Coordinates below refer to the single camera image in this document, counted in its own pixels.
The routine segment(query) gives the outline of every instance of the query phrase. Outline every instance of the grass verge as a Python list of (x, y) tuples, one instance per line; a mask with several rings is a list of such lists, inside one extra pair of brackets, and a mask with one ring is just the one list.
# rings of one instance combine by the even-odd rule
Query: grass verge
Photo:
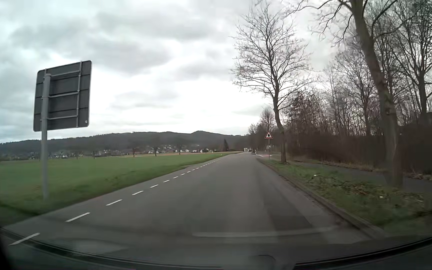
[[(362, 163), (339, 163), (339, 162), (332, 162), (332, 161), (325, 161), (325, 160), (316, 160), (316, 159), (310, 159), (306, 158), (304, 156), (298, 156), (294, 158), (294, 161), (296, 162), (302, 162), (302, 163), (314, 163), (314, 164), (323, 164), (328, 166), (335, 166), (335, 167), (342, 167), (342, 168), (348, 168), (348, 169), (356, 169), (356, 170), (362, 170), (362, 171), (368, 171), (368, 172), (384, 172), (385, 169), (382, 168), (375, 168), (368, 164), (362, 164)], [(432, 174), (423, 174), (418, 172), (403, 172), (405, 177), (408, 178), (414, 178), (414, 179), (423, 179), (432, 181)]]
[(85, 201), (230, 153), (50, 159), (43, 201), (37, 160), (0, 163), (0, 226)]
[(368, 181), (347, 180), (336, 170), (261, 160), (291, 181), (309, 187), (347, 212), (390, 235), (432, 235), (432, 194), (403, 192)]

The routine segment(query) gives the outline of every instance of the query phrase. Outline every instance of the curb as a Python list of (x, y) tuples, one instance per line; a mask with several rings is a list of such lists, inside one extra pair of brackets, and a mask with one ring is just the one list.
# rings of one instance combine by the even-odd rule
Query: curb
[(304, 193), (308, 194), (310, 197), (315, 199), (318, 203), (323, 205), (329, 211), (333, 212), (334, 214), (336, 214), (340, 218), (344, 219), (346, 222), (348, 222), (349, 224), (351, 224), (352, 226), (354, 226), (355, 228), (357, 228), (358, 230), (360, 230), (361, 232), (363, 232), (364, 234), (366, 234), (370, 238), (382, 239), (382, 238), (386, 238), (389, 236), (389, 234), (386, 233), (380, 227), (375, 226), (375, 225), (371, 224), (369, 221), (367, 221), (363, 218), (360, 218), (358, 216), (355, 216), (355, 215), (351, 214), (350, 212), (336, 206), (336, 204), (334, 204), (333, 202), (327, 200), (326, 198), (316, 194), (311, 188), (305, 186), (301, 182), (299, 182), (295, 179), (292, 179), (291, 177), (287, 177), (285, 175), (282, 175), (273, 166), (271, 166), (270, 164), (264, 163), (259, 158), (257, 158), (257, 160), (259, 162), (261, 162), (262, 164), (264, 164), (265, 166), (267, 166), (268, 168), (272, 169), (279, 176), (283, 177), (286, 181), (290, 182), (293, 186), (300, 189)]

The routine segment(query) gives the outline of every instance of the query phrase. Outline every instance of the road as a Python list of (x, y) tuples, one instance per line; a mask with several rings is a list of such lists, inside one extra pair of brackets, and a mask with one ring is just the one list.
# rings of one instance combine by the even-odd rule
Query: road
[[(195, 254), (219, 245), (319, 247), (367, 239), (257, 158), (240, 153), (191, 165), (5, 229), (81, 252), (178, 263), (186, 262), (183, 247)], [(9, 250), (20, 246), (9, 245), (14, 241), (2, 238)]]

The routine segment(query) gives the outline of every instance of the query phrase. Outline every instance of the sign post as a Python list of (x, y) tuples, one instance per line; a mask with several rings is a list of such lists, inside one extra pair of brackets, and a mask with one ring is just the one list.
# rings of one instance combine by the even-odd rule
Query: sign post
[(41, 180), (43, 200), (49, 196), (48, 192), (48, 105), (50, 101), (51, 74), (44, 75), (43, 95), (41, 97)]
[(91, 61), (80, 61), (37, 73), (33, 131), (41, 131), (41, 188), (44, 200), (50, 196), (48, 130), (89, 125), (91, 68)]
[(265, 139), (268, 139), (268, 159), (271, 159), (271, 145), (269, 144), (269, 141), (273, 138), (273, 136), (271, 135), (271, 133), (268, 131), (268, 133), (266, 134), (266, 137), (264, 137)]

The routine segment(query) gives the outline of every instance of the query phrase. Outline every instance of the forested hill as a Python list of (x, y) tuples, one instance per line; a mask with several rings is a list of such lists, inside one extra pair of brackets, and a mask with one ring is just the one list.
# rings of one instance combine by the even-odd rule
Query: forested hill
[[(230, 149), (242, 149), (246, 147), (246, 136), (223, 135), (206, 131), (193, 133), (176, 132), (131, 132), (131, 133), (110, 133), (95, 135), (91, 137), (77, 137), (65, 139), (48, 140), (50, 152), (70, 151), (88, 152), (100, 150), (126, 150), (138, 148), (145, 150), (148, 146), (163, 146), (178, 144), (186, 147), (199, 145), (201, 148), (218, 149), (227, 141)], [(39, 140), (25, 140), (19, 142), (0, 143), (0, 154), (26, 154), (40, 151)]]

